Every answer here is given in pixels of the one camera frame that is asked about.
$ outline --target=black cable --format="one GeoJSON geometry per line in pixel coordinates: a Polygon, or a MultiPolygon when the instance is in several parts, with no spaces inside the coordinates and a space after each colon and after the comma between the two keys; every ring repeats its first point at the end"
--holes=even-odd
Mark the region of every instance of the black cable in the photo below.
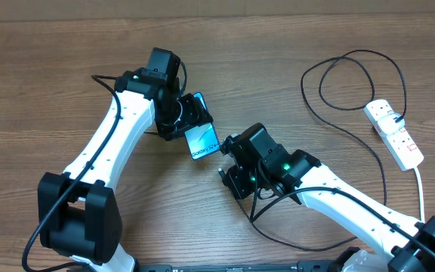
{"type": "MultiPolygon", "coordinates": [[[[381,56],[381,57],[384,57],[384,58],[386,58],[387,60],[389,60],[389,61],[390,61],[390,62],[391,62],[395,67],[396,67],[397,72],[399,73],[399,76],[400,76],[400,80],[401,80],[401,82],[402,82],[403,90],[404,90],[404,111],[403,111],[402,115],[401,115],[399,118],[396,119],[396,122],[400,122],[400,120],[404,119],[404,116],[406,115],[406,111],[407,111],[407,90],[406,90],[406,81],[404,80],[404,75],[402,74],[402,71],[400,70],[400,68],[399,68],[399,66],[397,65],[397,63],[396,63],[395,61],[393,61],[391,58],[389,58],[388,56],[386,56],[386,55],[384,55],[384,54],[382,54],[382,53],[379,53],[379,52],[377,52],[377,51],[366,50],[366,49],[357,49],[357,50],[350,51],[350,52],[348,52],[348,53],[342,55],[341,57],[338,57],[338,58],[337,58],[337,59],[332,63],[332,65],[330,65],[329,68],[327,68],[327,70],[325,71],[325,73],[324,73],[323,76],[322,76],[322,79],[320,80],[320,85],[319,85],[318,93],[319,93],[320,97],[322,98],[323,102],[325,102],[325,104],[329,105],[330,107],[332,107],[332,108],[334,108],[334,109],[336,109],[336,110],[358,110],[358,109],[362,109],[362,108],[364,108],[364,107],[366,106],[366,104],[365,104],[365,105],[363,105],[363,106],[361,106],[361,107],[356,107],[356,108],[351,108],[351,109],[341,108],[341,107],[336,107],[336,106],[330,104],[330,103],[329,103],[329,102],[328,102],[328,101],[327,101],[327,100],[322,96],[322,83],[323,83],[323,80],[325,79],[326,75],[329,73],[329,71],[330,71],[333,67],[335,67],[335,65],[336,65],[336,63],[337,63],[338,61],[340,61],[340,60],[342,60],[342,59],[346,59],[346,56],[347,56],[347,55],[352,54],[352,53],[355,53],[355,52],[367,52],[367,53],[377,54],[377,55],[379,55],[379,56],[381,56]]],[[[357,64],[359,64],[360,67],[362,67],[362,69],[364,70],[364,72],[366,72],[367,76],[369,77],[369,81],[370,81],[370,83],[372,84],[372,79],[370,78],[370,76],[369,76],[369,74],[367,73],[366,69],[365,69],[365,68],[364,68],[364,67],[363,67],[363,66],[362,66],[358,61],[355,61],[355,62],[356,62],[357,64]]],[[[372,100],[373,100],[373,97],[374,97],[374,89],[373,89],[373,88],[374,88],[374,87],[372,86],[372,100]]]]}
{"type": "Polygon", "coordinates": [[[187,71],[186,71],[186,65],[183,61],[180,62],[180,65],[182,66],[182,70],[184,71],[184,84],[182,84],[182,88],[180,89],[179,97],[182,96],[182,94],[186,91],[186,85],[187,85],[187,71]]]}
{"type": "Polygon", "coordinates": [[[97,151],[95,151],[95,154],[90,158],[90,160],[87,161],[87,163],[85,164],[85,167],[80,172],[80,174],[75,178],[73,183],[71,183],[71,185],[68,186],[68,188],[61,194],[60,198],[53,204],[53,206],[50,208],[48,213],[43,217],[43,219],[39,223],[38,227],[33,232],[33,235],[29,238],[28,243],[26,244],[26,247],[25,247],[25,249],[23,251],[23,257],[21,258],[21,266],[24,268],[24,270],[26,272],[52,272],[52,271],[56,271],[56,270],[59,270],[59,269],[66,268],[66,267],[72,267],[72,266],[83,266],[84,267],[84,266],[88,265],[88,264],[86,264],[84,262],[72,261],[72,262],[68,262],[68,263],[65,263],[65,264],[60,264],[60,265],[57,265],[57,266],[54,266],[54,267],[45,268],[45,269],[42,269],[42,270],[34,270],[31,267],[29,267],[29,265],[28,265],[28,255],[29,255],[29,251],[30,251],[33,243],[36,240],[36,237],[38,237],[38,235],[42,231],[42,228],[47,224],[48,219],[50,218],[50,216],[61,206],[61,204],[63,202],[66,201],[68,196],[73,191],[73,188],[78,184],[78,182],[80,182],[80,180],[83,178],[83,176],[92,167],[92,165],[94,164],[95,160],[97,160],[97,157],[100,155],[100,153],[102,152],[102,150],[104,149],[104,147],[106,146],[106,144],[108,143],[110,138],[112,137],[113,132],[116,130],[117,125],[119,124],[120,113],[121,113],[120,99],[117,96],[117,94],[115,93],[115,91],[110,86],[108,86],[108,84],[106,84],[105,82],[100,80],[100,79],[117,79],[117,78],[113,77],[113,76],[98,76],[98,75],[93,75],[93,76],[91,76],[91,78],[94,81],[100,83],[107,90],[109,90],[110,93],[115,98],[116,106],[117,106],[117,114],[116,114],[116,117],[115,117],[115,121],[113,122],[112,128],[109,130],[109,133],[106,135],[106,137],[103,140],[102,144],[98,147],[97,151]]]}
{"type": "Polygon", "coordinates": [[[257,197],[257,195],[259,194],[259,191],[258,191],[258,182],[259,182],[262,178],[264,179],[264,181],[266,182],[266,184],[270,184],[270,181],[268,180],[268,178],[266,177],[266,175],[265,175],[264,172],[263,172],[263,169],[261,168],[261,160],[259,160],[258,165],[257,165],[257,168],[258,168],[259,175],[256,174],[257,177],[256,177],[256,185],[255,185],[255,197],[254,197],[254,200],[253,200],[253,206],[252,206],[252,209],[251,209],[251,216],[248,216],[248,213],[244,210],[244,208],[242,207],[241,203],[240,203],[238,200],[236,200],[236,201],[238,202],[238,205],[239,205],[239,207],[241,208],[242,212],[245,214],[246,218],[249,220],[249,224],[251,224],[251,226],[252,226],[252,227],[253,227],[253,228],[254,228],[254,229],[255,229],[259,234],[261,234],[262,236],[264,236],[265,238],[267,238],[267,239],[269,239],[269,240],[271,240],[271,241],[273,241],[273,242],[280,243],[280,244],[282,244],[282,245],[284,245],[284,246],[289,246],[289,247],[292,247],[292,248],[294,248],[294,249],[300,249],[300,250],[303,250],[303,251],[305,251],[305,252],[306,252],[306,251],[308,251],[308,252],[322,252],[322,251],[326,251],[326,250],[329,250],[329,249],[334,249],[334,248],[336,248],[336,247],[338,247],[338,246],[341,246],[341,245],[343,245],[343,244],[345,244],[345,243],[348,243],[348,242],[353,241],[353,240],[356,239],[356,237],[354,236],[354,237],[352,237],[352,238],[349,238],[349,239],[343,240],[343,241],[341,241],[341,242],[339,242],[339,243],[336,243],[336,244],[334,244],[334,245],[331,245],[331,246],[327,246],[327,247],[320,248],[320,249],[310,249],[310,248],[307,248],[307,247],[296,246],[296,245],[293,245],[293,244],[291,244],[291,243],[286,243],[286,242],[283,242],[283,241],[280,241],[280,240],[274,239],[274,238],[272,238],[272,237],[266,235],[265,233],[263,233],[263,232],[262,232],[258,227],[256,227],[256,225],[255,225],[255,221],[256,221],[256,219],[258,219],[258,217],[261,216],[265,211],[260,210],[259,213],[257,213],[257,216],[255,216],[255,215],[254,215],[254,210],[255,210],[255,206],[256,206],[256,197],[257,197]]]}
{"type": "MultiPolygon", "coordinates": [[[[324,61],[322,61],[322,62],[316,64],[315,66],[309,68],[309,69],[308,69],[308,70],[303,74],[303,76],[301,77],[301,93],[302,93],[302,95],[303,95],[303,99],[304,99],[305,104],[307,105],[307,107],[310,109],[310,111],[312,112],[312,114],[313,114],[314,116],[316,116],[318,119],[320,119],[320,120],[321,120],[322,122],[324,122],[325,124],[330,125],[331,127],[334,127],[334,128],[336,128],[336,129],[338,129],[338,130],[340,130],[340,131],[343,131],[343,132],[349,134],[350,136],[352,136],[353,138],[355,138],[356,140],[358,140],[358,141],[359,141],[359,142],[360,142],[364,147],[366,147],[366,148],[370,151],[370,153],[372,153],[372,155],[377,159],[377,162],[378,162],[379,168],[380,168],[380,170],[381,170],[381,175],[382,175],[382,184],[383,184],[383,186],[384,186],[384,205],[386,206],[386,205],[387,205],[387,182],[386,182],[386,180],[385,180],[384,166],[382,165],[382,161],[380,160],[378,154],[377,154],[377,153],[376,153],[376,152],[375,152],[375,151],[374,151],[374,150],[373,150],[373,149],[372,149],[368,144],[366,144],[364,141],[362,141],[360,138],[358,138],[357,136],[355,136],[355,135],[352,134],[351,132],[349,132],[349,131],[347,131],[347,130],[345,130],[345,129],[343,129],[343,128],[340,128],[340,127],[338,127],[338,126],[336,126],[336,125],[334,125],[334,124],[332,124],[332,123],[330,123],[330,122],[327,122],[327,121],[325,121],[323,118],[321,118],[321,117],[320,117],[320,116],[319,116],[319,115],[318,115],[318,114],[317,114],[317,113],[312,109],[312,107],[311,107],[311,105],[308,103],[307,97],[306,97],[306,95],[305,95],[305,93],[304,93],[303,81],[304,81],[304,77],[306,76],[306,74],[309,73],[311,70],[317,68],[318,66],[320,66],[320,65],[322,65],[322,64],[324,64],[324,63],[328,63],[328,62],[334,60],[334,62],[332,63],[332,65],[329,66],[329,68],[328,68],[328,69],[325,71],[325,73],[323,74],[322,79],[320,80],[320,84],[319,84],[319,96],[320,96],[320,98],[323,100],[323,102],[324,102],[325,104],[329,105],[330,107],[332,107],[332,108],[334,108],[334,109],[336,109],[336,110],[360,110],[360,109],[363,109],[367,104],[364,104],[364,105],[362,105],[362,106],[360,106],[360,107],[354,107],[354,108],[343,108],[343,107],[337,107],[337,106],[332,105],[331,103],[329,103],[329,102],[328,102],[328,101],[323,97],[323,95],[322,95],[322,84],[323,84],[323,80],[325,79],[326,75],[328,74],[328,72],[329,72],[333,67],[335,67],[335,65],[336,65],[336,63],[337,63],[338,61],[345,59],[345,60],[350,60],[350,61],[355,62],[357,65],[360,66],[360,68],[362,68],[363,72],[366,74],[366,76],[367,76],[367,78],[368,78],[368,80],[369,80],[369,82],[370,82],[370,86],[371,86],[371,88],[372,88],[372,96],[371,96],[371,98],[370,98],[370,101],[373,101],[373,100],[374,100],[374,97],[375,97],[375,86],[374,86],[374,82],[372,81],[372,78],[371,78],[369,72],[367,71],[367,69],[366,69],[366,68],[365,68],[365,67],[364,67],[364,66],[363,66],[363,65],[362,65],[358,60],[354,60],[354,59],[351,58],[351,57],[347,57],[347,55],[352,54],[352,53],[355,53],[355,52],[369,52],[369,53],[373,53],[373,54],[380,55],[380,56],[382,56],[382,57],[385,57],[387,60],[389,60],[389,61],[390,61],[390,62],[391,62],[395,67],[396,67],[396,69],[397,69],[397,71],[398,71],[398,73],[399,73],[399,75],[400,75],[400,79],[401,79],[401,81],[402,81],[402,84],[403,84],[403,90],[404,90],[404,112],[403,112],[403,114],[401,115],[401,117],[399,117],[397,120],[399,121],[400,119],[403,119],[404,115],[406,114],[406,110],[407,110],[407,92],[406,92],[406,84],[405,84],[405,81],[404,81],[403,74],[402,74],[400,68],[397,66],[397,64],[396,64],[392,59],[390,59],[388,56],[386,56],[386,55],[384,55],[384,54],[382,54],[382,53],[378,53],[378,52],[376,52],[376,51],[361,50],[361,49],[359,49],[359,50],[354,50],[354,51],[350,51],[350,52],[348,52],[348,53],[342,55],[341,57],[333,57],[333,58],[330,58],[330,59],[328,59],[328,60],[324,60],[324,61]]],[[[267,180],[266,175],[263,173],[263,170],[262,170],[262,168],[261,168],[261,161],[258,163],[258,171],[259,171],[259,173],[260,173],[260,176],[261,176],[261,177],[262,177],[262,178],[263,178],[267,183],[270,183],[270,182],[267,180]]],[[[259,198],[259,199],[262,199],[262,197],[261,197],[261,191],[255,191],[255,195],[256,195],[256,194],[258,195],[258,198],[259,198]]],[[[251,225],[253,226],[253,228],[254,228],[254,229],[255,229],[259,234],[265,236],[265,237],[268,238],[269,240],[272,240],[272,241],[277,242],[277,243],[281,243],[281,244],[286,245],[286,246],[291,246],[291,247],[293,247],[293,248],[301,249],[301,250],[304,250],[304,251],[323,251],[323,250],[333,249],[334,247],[341,246],[341,245],[343,245],[344,243],[348,243],[348,242],[350,242],[350,241],[356,239],[356,236],[354,236],[354,237],[352,237],[352,238],[349,238],[349,239],[347,239],[347,240],[344,240],[344,241],[342,241],[342,242],[339,242],[339,243],[337,243],[337,244],[335,244],[335,245],[333,245],[333,246],[329,246],[329,247],[326,247],[326,248],[323,248],[323,249],[307,249],[307,248],[304,248],[304,247],[295,246],[295,245],[292,245],[292,244],[289,244],[289,243],[285,243],[285,242],[282,242],[282,241],[279,241],[279,240],[276,240],[276,239],[274,239],[274,238],[271,238],[271,237],[267,236],[266,234],[262,233],[262,232],[261,232],[261,231],[260,231],[260,230],[255,226],[255,225],[254,225],[253,222],[254,222],[256,219],[258,219],[258,217],[261,216],[261,215],[263,214],[263,212],[265,212],[265,211],[266,211],[266,210],[264,210],[264,211],[263,211],[263,210],[259,211],[259,213],[258,213],[256,216],[248,217],[248,215],[247,215],[246,213],[245,213],[245,215],[246,215],[246,217],[249,218],[251,225]]]]}
{"type": "MultiPolygon", "coordinates": [[[[357,63],[359,66],[360,66],[360,68],[362,68],[362,70],[363,70],[363,72],[365,72],[365,74],[367,75],[367,78],[369,78],[369,81],[370,81],[370,86],[372,87],[372,97],[370,98],[370,101],[373,101],[374,100],[374,97],[375,97],[375,87],[374,87],[374,82],[372,81],[372,78],[370,77],[370,75],[369,75],[369,72],[367,72],[367,69],[358,61],[358,60],[354,60],[353,58],[350,58],[350,57],[345,57],[345,55],[344,56],[341,56],[341,57],[332,57],[332,58],[329,58],[328,60],[324,60],[324,61],[322,61],[322,62],[320,62],[320,63],[318,63],[318,64],[315,64],[314,66],[312,66],[311,68],[309,68],[307,71],[305,71],[305,73],[303,73],[303,75],[301,76],[301,82],[300,82],[300,85],[301,85],[301,94],[303,95],[303,100],[304,100],[304,102],[305,102],[305,104],[307,105],[307,107],[308,107],[308,109],[310,110],[310,112],[316,117],[316,118],[318,118],[320,121],[322,121],[322,122],[324,122],[325,124],[327,124],[327,125],[330,125],[331,127],[333,127],[333,128],[336,128],[336,129],[338,129],[339,131],[342,131],[342,132],[345,132],[345,133],[347,133],[348,135],[350,135],[350,136],[352,136],[355,140],[357,140],[357,141],[359,141],[364,147],[366,147],[369,151],[370,151],[370,153],[375,157],[375,159],[377,160],[377,163],[378,163],[378,167],[380,168],[380,170],[381,170],[381,175],[382,175],[382,184],[383,184],[383,186],[384,186],[384,206],[386,206],[387,205],[387,182],[385,181],[385,173],[384,173],[384,166],[382,165],[382,161],[381,161],[381,159],[378,157],[378,154],[368,145],[368,144],[366,144],[364,141],[362,141],[362,139],[360,139],[360,138],[358,138],[357,136],[355,136],[354,134],[352,134],[351,132],[349,132],[348,130],[346,130],[346,129],[343,129],[343,128],[341,128],[341,127],[339,127],[339,126],[337,126],[337,125],[334,125],[334,124],[332,124],[332,123],[330,123],[330,122],[328,122],[328,121],[326,121],[326,120],[324,120],[322,117],[320,117],[313,109],[312,109],[312,107],[311,107],[311,105],[308,103],[308,100],[307,100],[307,96],[305,95],[305,90],[304,90],[304,87],[303,87],[303,80],[304,80],[304,77],[306,76],[306,74],[307,73],[309,73],[311,70],[313,70],[313,69],[315,69],[315,68],[317,68],[318,66],[320,66],[320,65],[322,65],[322,64],[324,64],[324,63],[328,63],[328,62],[330,62],[330,61],[333,61],[333,60],[335,60],[335,63],[336,63],[336,61],[337,60],[342,60],[342,59],[345,59],[345,60],[351,60],[351,61],[353,61],[354,63],[357,63]]],[[[327,69],[327,72],[331,69],[331,68],[333,68],[333,66],[334,66],[334,64],[332,64],[328,69],[327,69]]],[[[339,108],[339,107],[335,107],[335,106],[333,106],[333,105],[331,105],[330,103],[328,103],[324,98],[323,98],[323,96],[321,95],[321,83],[320,83],[320,87],[319,87],[319,92],[320,92],[320,96],[322,97],[322,99],[323,99],[323,101],[326,103],[326,104],[328,104],[329,106],[331,106],[331,107],[334,107],[335,109],[337,109],[337,110],[358,110],[358,109],[362,109],[362,108],[364,108],[367,104],[365,104],[365,105],[363,105],[363,106],[361,106],[361,107],[357,107],[357,108],[352,108],[352,109],[343,109],[343,108],[339,108]]]]}
{"type": "Polygon", "coordinates": [[[258,190],[258,199],[259,199],[259,200],[266,200],[266,199],[270,199],[270,198],[273,198],[273,197],[276,196],[275,193],[273,193],[273,194],[270,195],[270,196],[262,197],[262,196],[261,196],[261,190],[262,190],[262,189],[263,189],[263,188],[260,188],[260,189],[258,190]]]}
{"type": "Polygon", "coordinates": [[[157,133],[157,132],[146,132],[145,131],[144,134],[159,136],[159,133],[157,133]]]}
{"type": "Polygon", "coordinates": [[[435,259],[435,253],[432,250],[430,250],[428,247],[426,247],[423,243],[419,242],[416,238],[414,238],[413,236],[409,235],[407,232],[402,230],[399,226],[397,226],[397,224],[392,223],[391,221],[386,219],[383,215],[381,215],[378,212],[376,212],[370,206],[368,206],[367,204],[362,202],[362,200],[357,199],[355,196],[353,196],[353,195],[351,195],[351,194],[349,194],[347,192],[344,192],[342,190],[339,190],[338,188],[308,187],[308,188],[297,189],[297,190],[295,190],[295,191],[293,191],[291,193],[287,193],[284,196],[281,196],[281,197],[275,199],[274,201],[272,201],[271,203],[266,205],[264,208],[262,208],[262,210],[259,211],[259,213],[256,214],[255,220],[258,219],[265,211],[267,211],[269,208],[273,207],[278,202],[280,202],[280,201],[282,201],[282,200],[284,200],[284,199],[286,199],[286,198],[288,198],[288,197],[290,197],[292,195],[295,195],[297,193],[304,193],[304,192],[310,192],[310,191],[328,191],[328,192],[332,192],[333,194],[336,193],[336,194],[339,194],[339,195],[347,197],[348,199],[350,199],[350,200],[354,201],[355,203],[359,204],[360,206],[362,206],[368,212],[372,213],[380,221],[385,223],[391,229],[393,229],[396,232],[400,233],[402,236],[404,236],[405,238],[410,240],[413,244],[415,244],[420,250],[426,252],[427,254],[429,254],[430,256],[432,256],[435,259]]]}

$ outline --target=wooden table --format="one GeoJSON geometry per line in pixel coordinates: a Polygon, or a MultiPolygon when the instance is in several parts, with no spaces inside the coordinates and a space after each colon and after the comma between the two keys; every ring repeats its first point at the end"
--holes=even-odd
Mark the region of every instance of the wooden table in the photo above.
{"type": "MultiPolygon", "coordinates": [[[[23,247],[38,223],[39,179],[74,160],[110,105],[110,94],[90,75],[119,76],[145,66],[153,47],[172,50],[186,62],[187,90],[204,94],[221,140],[262,122],[288,151],[312,153],[378,201],[383,191],[374,157],[312,117],[298,88],[307,68],[353,49],[392,57],[408,86],[407,129],[426,157],[419,167],[426,214],[435,215],[435,14],[0,23],[0,271],[22,270],[23,247]]],[[[372,75],[376,98],[402,111],[403,91],[393,66],[370,54],[355,57],[372,75]]],[[[305,79],[312,106],[377,151],[387,176],[388,205],[418,217],[414,173],[400,171],[363,111],[333,110],[319,99],[324,69],[305,79]]],[[[366,77],[351,63],[333,69],[323,91],[343,107],[370,99],[366,77]]],[[[185,140],[144,135],[116,194],[126,250],[142,264],[197,265],[330,259],[347,246],[366,248],[354,241],[327,252],[301,252],[259,236],[219,178],[217,169],[232,164],[220,154],[194,162],[185,140]]],[[[257,225],[308,247],[350,237],[291,200],[257,225]]],[[[65,260],[38,241],[30,255],[36,268],[65,260]]]]}

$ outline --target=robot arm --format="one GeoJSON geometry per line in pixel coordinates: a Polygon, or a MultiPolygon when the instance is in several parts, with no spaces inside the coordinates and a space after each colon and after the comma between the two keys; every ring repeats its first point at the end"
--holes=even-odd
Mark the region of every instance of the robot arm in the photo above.
{"type": "MultiPolygon", "coordinates": [[[[262,124],[233,134],[221,145],[221,152],[235,160],[227,173],[220,170],[224,185],[235,199],[244,199],[256,188],[272,190],[276,196],[290,196],[296,203],[315,209],[338,222],[369,245],[377,254],[381,268],[389,271],[435,271],[435,217],[426,224],[400,214],[343,182],[326,165],[302,150],[289,154],[275,143],[262,124]],[[382,216],[359,205],[368,206],[382,216]],[[433,252],[420,250],[403,234],[427,245],[433,252]]],[[[270,205],[250,221],[256,220],[270,205]]]]}
{"type": "Polygon", "coordinates": [[[191,94],[181,96],[183,89],[179,89],[177,78],[180,65],[179,57],[172,52],[154,48],[147,68],[127,71],[117,78],[115,91],[120,101],[120,120],[89,170],[75,184],[75,179],[88,167],[89,159],[114,126],[118,107],[115,98],[100,127],[75,161],[63,174],[46,173],[40,180],[40,221],[63,192],[73,186],[63,205],[42,227],[40,240],[44,247],[84,262],[95,271],[138,270],[137,261],[125,253],[119,243],[122,219],[114,195],[128,157],[154,121],[158,136],[167,141],[184,136],[191,128],[213,122],[199,99],[191,94]],[[78,200],[85,201],[85,210],[68,205],[78,200]]]}
{"type": "MultiPolygon", "coordinates": [[[[88,184],[103,181],[105,187],[113,189],[114,192],[128,157],[143,132],[153,124],[155,116],[153,100],[145,99],[143,94],[123,91],[117,93],[117,96],[122,103],[119,125],[93,164],[94,167],[81,179],[82,182],[88,184]]],[[[115,116],[116,101],[114,98],[108,113],[87,147],[63,171],[63,173],[69,173],[69,178],[75,179],[84,168],[88,158],[95,153],[112,127],[115,116]]]]}

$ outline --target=blue phone screen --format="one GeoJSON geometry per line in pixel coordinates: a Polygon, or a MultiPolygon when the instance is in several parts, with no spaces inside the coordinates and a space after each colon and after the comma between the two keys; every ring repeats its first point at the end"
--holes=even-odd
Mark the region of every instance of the blue phone screen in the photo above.
{"type": "MultiPolygon", "coordinates": [[[[207,109],[201,93],[194,94],[194,97],[199,98],[204,108],[207,109]]],[[[201,159],[219,150],[219,139],[211,123],[190,129],[185,132],[185,135],[193,159],[201,159]]]]}

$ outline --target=power strip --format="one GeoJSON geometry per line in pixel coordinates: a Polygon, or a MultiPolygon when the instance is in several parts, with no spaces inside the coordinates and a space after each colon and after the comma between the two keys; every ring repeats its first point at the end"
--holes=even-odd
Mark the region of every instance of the power strip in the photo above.
{"type": "Polygon", "coordinates": [[[424,155],[406,128],[402,127],[392,134],[383,135],[378,127],[378,120],[395,113],[385,99],[374,100],[368,103],[363,110],[402,171],[413,169],[424,160],[424,155]]]}

